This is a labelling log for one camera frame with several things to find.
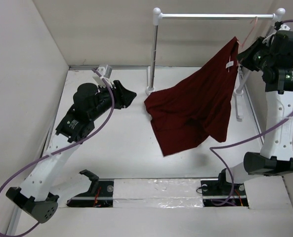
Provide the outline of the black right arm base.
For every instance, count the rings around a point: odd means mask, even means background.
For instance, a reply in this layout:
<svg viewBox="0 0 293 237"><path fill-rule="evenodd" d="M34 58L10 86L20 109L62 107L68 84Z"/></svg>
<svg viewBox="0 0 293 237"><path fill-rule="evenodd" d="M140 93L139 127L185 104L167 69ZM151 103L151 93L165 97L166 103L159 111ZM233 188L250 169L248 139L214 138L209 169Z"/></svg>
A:
<svg viewBox="0 0 293 237"><path fill-rule="evenodd" d="M248 207L248 199L244 184L232 184L226 181L226 169L223 169L218 177L204 178L200 180L200 186L196 189L202 195L204 207Z"/></svg>

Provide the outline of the pink wire hanger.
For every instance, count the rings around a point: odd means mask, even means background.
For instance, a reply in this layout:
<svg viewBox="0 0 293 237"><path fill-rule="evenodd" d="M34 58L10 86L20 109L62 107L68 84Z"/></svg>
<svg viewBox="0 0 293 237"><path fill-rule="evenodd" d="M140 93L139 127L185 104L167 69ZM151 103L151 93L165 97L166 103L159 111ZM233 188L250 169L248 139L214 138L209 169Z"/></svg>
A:
<svg viewBox="0 0 293 237"><path fill-rule="evenodd" d="M253 27L251 28L250 32L246 36L246 38L242 41L239 42L239 40L236 37L233 37L226 45L225 45L225 53L222 57L223 62L221 69L230 72L233 67L238 67L240 62L236 58L238 56L238 53L244 48L245 43L247 42L248 38L252 34L255 26L257 25L258 22L258 17L255 17L252 19L250 23L254 22Z"/></svg>

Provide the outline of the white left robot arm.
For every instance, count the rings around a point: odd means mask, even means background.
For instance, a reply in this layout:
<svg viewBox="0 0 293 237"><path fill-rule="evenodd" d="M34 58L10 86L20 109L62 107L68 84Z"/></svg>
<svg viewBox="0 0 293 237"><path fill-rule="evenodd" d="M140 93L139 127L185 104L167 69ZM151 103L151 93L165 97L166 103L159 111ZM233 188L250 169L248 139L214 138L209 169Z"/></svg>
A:
<svg viewBox="0 0 293 237"><path fill-rule="evenodd" d="M110 88L83 83L73 95L73 104L60 121L46 159L40 161L18 186L6 196L38 223L47 222L58 208L59 196L50 192L52 184L72 153L95 130L94 121L107 110L125 109L137 94L119 80Z"/></svg>

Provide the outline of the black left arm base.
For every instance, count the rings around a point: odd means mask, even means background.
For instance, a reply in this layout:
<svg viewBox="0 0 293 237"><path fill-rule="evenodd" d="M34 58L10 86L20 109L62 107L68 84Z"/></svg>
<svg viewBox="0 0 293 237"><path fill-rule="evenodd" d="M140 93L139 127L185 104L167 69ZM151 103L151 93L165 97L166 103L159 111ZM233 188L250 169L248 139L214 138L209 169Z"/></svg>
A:
<svg viewBox="0 0 293 237"><path fill-rule="evenodd" d="M68 207L113 207L114 179L100 179L96 174L85 169L79 172L90 181L85 191L67 201Z"/></svg>

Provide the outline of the dark red t shirt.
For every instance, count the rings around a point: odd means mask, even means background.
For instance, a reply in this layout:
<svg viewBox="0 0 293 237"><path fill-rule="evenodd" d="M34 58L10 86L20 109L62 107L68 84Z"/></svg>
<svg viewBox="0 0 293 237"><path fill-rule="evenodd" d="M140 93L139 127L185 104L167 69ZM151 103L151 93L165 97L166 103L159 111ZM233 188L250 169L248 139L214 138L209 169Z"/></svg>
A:
<svg viewBox="0 0 293 237"><path fill-rule="evenodd" d="M208 137L227 140L238 49L233 37L198 71L144 101L163 156L196 148Z"/></svg>

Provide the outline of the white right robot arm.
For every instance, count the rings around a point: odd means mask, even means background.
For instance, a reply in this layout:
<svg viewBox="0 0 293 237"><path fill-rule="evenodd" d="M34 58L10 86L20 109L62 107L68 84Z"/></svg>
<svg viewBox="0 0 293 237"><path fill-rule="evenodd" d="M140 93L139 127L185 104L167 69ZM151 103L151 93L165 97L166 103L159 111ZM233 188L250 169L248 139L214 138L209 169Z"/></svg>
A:
<svg viewBox="0 0 293 237"><path fill-rule="evenodd" d="M243 162L216 182L228 194L235 184L260 176L293 173L293 31L278 30L259 37L237 56L250 71L262 71L267 101L266 134L259 153L247 152Z"/></svg>

